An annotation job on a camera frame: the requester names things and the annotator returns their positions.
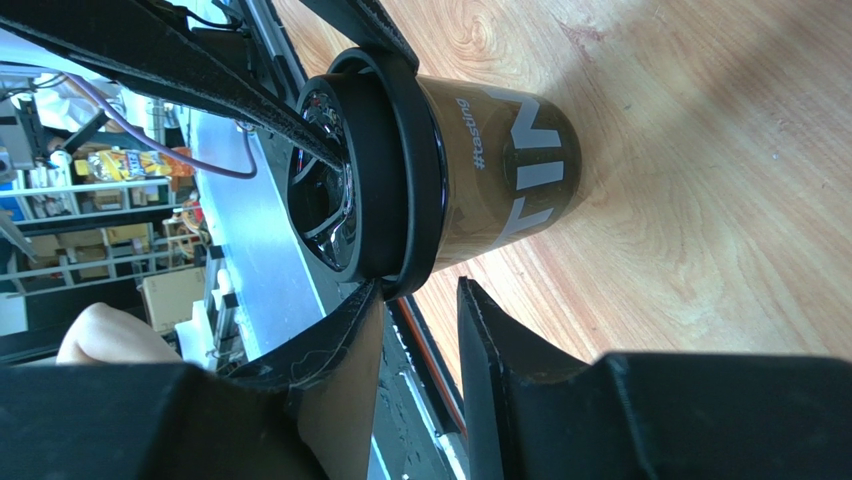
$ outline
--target brown cup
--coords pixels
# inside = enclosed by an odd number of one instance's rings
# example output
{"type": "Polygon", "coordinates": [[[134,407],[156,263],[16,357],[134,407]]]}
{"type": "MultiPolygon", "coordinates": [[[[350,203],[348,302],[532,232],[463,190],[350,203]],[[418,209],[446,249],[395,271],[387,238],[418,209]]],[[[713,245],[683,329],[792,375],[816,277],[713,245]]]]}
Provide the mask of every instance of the brown cup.
{"type": "Polygon", "coordinates": [[[532,94],[416,77],[398,57],[351,49],[298,105],[345,154],[295,151],[291,222],[335,280],[384,278],[388,299],[544,230],[579,185],[571,123],[532,94]]]}
{"type": "Polygon", "coordinates": [[[540,232],[566,211],[580,145],[536,95],[419,76],[443,139],[449,202],[433,271],[540,232]]]}

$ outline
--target wooden table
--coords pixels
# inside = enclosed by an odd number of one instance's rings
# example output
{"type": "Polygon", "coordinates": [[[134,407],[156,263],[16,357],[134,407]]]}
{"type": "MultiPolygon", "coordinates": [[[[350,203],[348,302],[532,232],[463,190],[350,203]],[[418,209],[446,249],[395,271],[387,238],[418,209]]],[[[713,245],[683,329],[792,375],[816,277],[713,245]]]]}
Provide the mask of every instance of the wooden table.
{"type": "MultiPolygon", "coordinates": [[[[309,73],[348,45],[276,0],[309,73]]],[[[571,355],[852,358],[852,2],[385,0],[422,73],[541,94],[579,207],[416,298],[460,380],[456,282],[571,355]]]]}

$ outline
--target black cup lid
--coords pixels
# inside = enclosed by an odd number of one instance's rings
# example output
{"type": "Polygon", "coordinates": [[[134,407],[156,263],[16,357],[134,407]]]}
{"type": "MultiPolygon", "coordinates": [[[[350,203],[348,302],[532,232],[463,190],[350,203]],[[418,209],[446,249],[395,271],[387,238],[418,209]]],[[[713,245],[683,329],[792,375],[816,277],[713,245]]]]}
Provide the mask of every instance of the black cup lid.
{"type": "Polygon", "coordinates": [[[374,76],[390,100],[401,139],[408,224],[404,258],[398,275],[385,277],[385,298],[414,293],[435,265],[446,205],[442,158],[432,111],[405,60],[382,50],[351,48],[332,63],[330,72],[374,76]]]}
{"type": "Polygon", "coordinates": [[[408,231],[405,166],[380,82],[373,75],[314,77],[297,105],[344,152],[329,161],[294,149],[285,198],[301,241],[338,282],[397,274],[408,231]]]}

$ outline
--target snack bag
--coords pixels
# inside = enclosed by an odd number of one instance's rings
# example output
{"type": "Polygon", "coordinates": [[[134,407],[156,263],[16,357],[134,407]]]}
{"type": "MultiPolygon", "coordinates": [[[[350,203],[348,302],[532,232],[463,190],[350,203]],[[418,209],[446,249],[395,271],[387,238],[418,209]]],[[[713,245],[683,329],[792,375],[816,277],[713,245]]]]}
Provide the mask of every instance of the snack bag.
{"type": "Polygon", "coordinates": [[[116,182],[145,177],[191,177],[195,169],[159,152],[102,150],[89,155],[90,171],[99,179],[116,182]]]}

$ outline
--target cable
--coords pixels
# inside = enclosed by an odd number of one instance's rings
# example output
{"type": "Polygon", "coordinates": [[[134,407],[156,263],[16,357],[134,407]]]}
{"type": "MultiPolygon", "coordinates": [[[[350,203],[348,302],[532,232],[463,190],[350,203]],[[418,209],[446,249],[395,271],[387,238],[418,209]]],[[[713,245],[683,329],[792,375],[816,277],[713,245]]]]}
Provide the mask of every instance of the cable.
{"type": "Polygon", "coordinates": [[[223,175],[223,176],[226,176],[226,177],[239,178],[239,179],[247,180],[247,179],[250,179],[250,178],[254,178],[255,175],[257,175],[257,162],[254,159],[254,154],[252,154],[252,152],[251,152],[251,144],[249,143],[248,132],[246,132],[245,130],[243,130],[243,145],[246,148],[246,155],[248,156],[249,164],[251,165],[251,168],[249,169],[249,171],[248,172],[237,172],[235,170],[222,168],[222,167],[217,166],[217,165],[211,165],[209,163],[202,162],[202,161],[196,160],[194,158],[188,157],[186,155],[183,155],[179,152],[176,152],[176,151],[166,147],[165,145],[161,145],[161,144],[155,142],[154,140],[151,140],[150,138],[145,136],[144,133],[138,131],[136,129],[136,127],[131,125],[130,122],[128,122],[118,112],[116,112],[115,109],[112,108],[112,105],[110,105],[109,102],[107,102],[106,99],[101,95],[101,92],[99,92],[98,89],[95,88],[91,83],[87,82],[86,80],[83,80],[81,77],[74,75],[72,73],[66,73],[65,75],[68,77],[69,80],[76,83],[84,92],[86,92],[90,97],[92,97],[95,100],[95,102],[98,104],[98,106],[103,108],[104,111],[110,116],[110,118],[112,118],[113,120],[116,121],[116,123],[121,125],[121,127],[123,129],[125,129],[127,131],[127,133],[129,133],[130,135],[132,135],[133,137],[135,137],[137,140],[144,143],[145,145],[148,145],[152,149],[162,153],[163,155],[167,155],[169,157],[180,160],[181,162],[186,163],[187,165],[192,165],[193,167],[195,167],[199,170],[206,170],[208,172],[216,173],[218,175],[223,175]]]}
{"type": "Polygon", "coordinates": [[[29,86],[29,87],[10,88],[9,90],[6,90],[3,93],[2,96],[0,96],[0,102],[7,100],[9,98],[12,98],[15,95],[18,95],[18,94],[21,94],[21,93],[34,92],[34,91],[42,89],[42,88],[53,88],[53,87],[61,85],[66,80],[68,80],[68,77],[66,77],[62,73],[59,73],[59,74],[54,75],[52,78],[48,78],[47,80],[45,80],[41,83],[34,83],[34,84],[32,84],[32,86],[29,86]]]}
{"type": "Polygon", "coordinates": [[[33,84],[33,87],[34,87],[36,90],[38,90],[39,88],[53,88],[53,87],[56,87],[56,86],[62,85],[62,84],[63,84],[63,83],[65,83],[67,80],[68,80],[68,77],[67,77],[67,76],[65,76],[65,74],[64,74],[64,73],[57,73],[56,75],[54,75],[54,76],[53,76],[53,78],[48,78],[47,80],[45,80],[45,81],[43,81],[43,82],[41,82],[41,83],[35,83],[35,84],[33,84]]]}
{"type": "Polygon", "coordinates": [[[193,12],[192,10],[190,10],[188,8],[184,8],[184,9],[181,9],[181,10],[185,11],[186,14],[189,15],[190,17],[196,19],[198,21],[198,23],[202,23],[204,25],[207,25],[208,27],[223,28],[223,29],[226,29],[226,30],[237,30],[243,25],[243,22],[231,22],[231,23],[211,22],[210,20],[203,18],[201,15],[193,12]]]}

